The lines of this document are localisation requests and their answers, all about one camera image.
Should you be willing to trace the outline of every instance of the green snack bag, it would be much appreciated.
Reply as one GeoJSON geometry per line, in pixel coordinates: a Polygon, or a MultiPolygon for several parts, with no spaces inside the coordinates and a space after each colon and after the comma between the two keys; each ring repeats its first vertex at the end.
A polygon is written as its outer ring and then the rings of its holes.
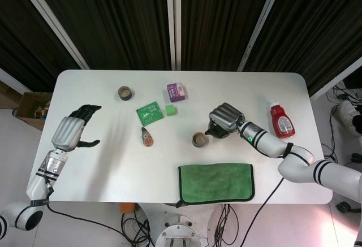
{"type": "Polygon", "coordinates": [[[136,111],[144,127],[163,118],[163,113],[157,102],[148,104],[136,111]]]}

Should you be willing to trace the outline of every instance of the white floor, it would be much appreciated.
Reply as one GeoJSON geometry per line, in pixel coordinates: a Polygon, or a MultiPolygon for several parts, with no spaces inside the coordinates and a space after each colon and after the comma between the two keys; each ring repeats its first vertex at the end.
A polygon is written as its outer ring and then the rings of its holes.
{"type": "MultiPolygon", "coordinates": [[[[330,145],[329,112],[332,103],[325,96],[313,103],[320,139],[330,145]]],[[[335,125],[336,153],[339,163],[347,163],[351,153],[362,153],[361,143],[352,138],[338,122],[335,125]]],[[[41,132],[11,116],[10,110],[0,110],[0,209],[11,201],[27,201],[25,189],[41,132]]],[[[362,164],[350,167],[361,169],[362,164]]],[[[329,205],[266,205],[255,221],[244,247],[345,247],[353,246],[360,214],[340,214],[335,204],[349,201],[334,195],[329,205]]],[[[349,201],[352,206],[359,205],[349,201]]],[[[115,203],[52,202],[55,210],[96,220],[119,229],[120,214],[115,203]]],[[[238,214],[239,236],[233,246],[240,246],[244,233],[258,205],[234,205],[238,214]]],[[[216,209],[209,222],[212,244],[213,231],[219,218],[216,209]]],[[[235,237],[236,220],[230,214],[225,230],[227,242],[235,237]]],[[[30,231],[11,229],[0,246],[128,246],[115,232],[94,224],[44,211],[40,225],[30,231]]]]}

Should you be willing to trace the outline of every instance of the white robotic arm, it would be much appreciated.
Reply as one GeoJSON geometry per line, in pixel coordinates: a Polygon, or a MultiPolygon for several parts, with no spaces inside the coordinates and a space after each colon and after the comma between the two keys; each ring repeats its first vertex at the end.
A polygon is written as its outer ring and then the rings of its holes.
{"type": "MultiPolygon", "coordinates": [[[[362,202],[361,173],[334,162],[320,160],[307,149],[287,144],[245,120],[244,115],[224,103],[210,114],[209,130],[205,134],[216,138],[225,138],[232,132],[250,143],[259,153],[284,160],[278,166],[279,173],[287,180],[295,183],[317,183],[357,202],[362,202]]],[[[355,246],[362,246],[362,222],[355,246]]]]}
{"type": "Polygon", "coordinates": [[[49,196],[54,192],[53,184],[67,161],[67,152],[76,147],[93,147],[100,141],[80,141],[80,136],[92,115],[100,106],[84,105],[64,117],[51,142],[55,149],[48,152],[38,171],[27,188],[30,204],[13,202],[0,212],[0,240],[5,237],[10,227],[23,231],[35,228],[43,215],[43,208],[49,203],[49,196]]]}

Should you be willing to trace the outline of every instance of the ketchup bottle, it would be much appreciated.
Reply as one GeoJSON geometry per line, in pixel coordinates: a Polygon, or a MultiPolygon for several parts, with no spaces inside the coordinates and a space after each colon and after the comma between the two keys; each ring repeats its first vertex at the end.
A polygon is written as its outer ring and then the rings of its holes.
{"type": "Polygon", "coordinates": [[[294,126],[284,109],[278,102],[271,104],[270,114],[273,118],[273,127],[278,138],[286,138],[295,134],[294,126]]]}

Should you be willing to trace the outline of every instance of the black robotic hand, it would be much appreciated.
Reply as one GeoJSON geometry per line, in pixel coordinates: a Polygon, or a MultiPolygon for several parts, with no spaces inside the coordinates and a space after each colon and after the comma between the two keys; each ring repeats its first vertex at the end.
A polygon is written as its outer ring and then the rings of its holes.
{"type": "Polygon", "coordinates": [[[93,147],[99,144],[99,140],[80,141],[80,136],[92,115],[100,108],[101,106],[84,105],[73,111],[68,117],[64,117],[51,139],[54,147],[70,152],[76,147],[93,147]]]}
{"type": "Polygon", "coordinates": [[[205,134],[215,138],[226,138],[236,131],[239,124],[245,122],[244,114],[228,103],[218,106],[210,112],[209,117],[209,129],[205,134]]]}

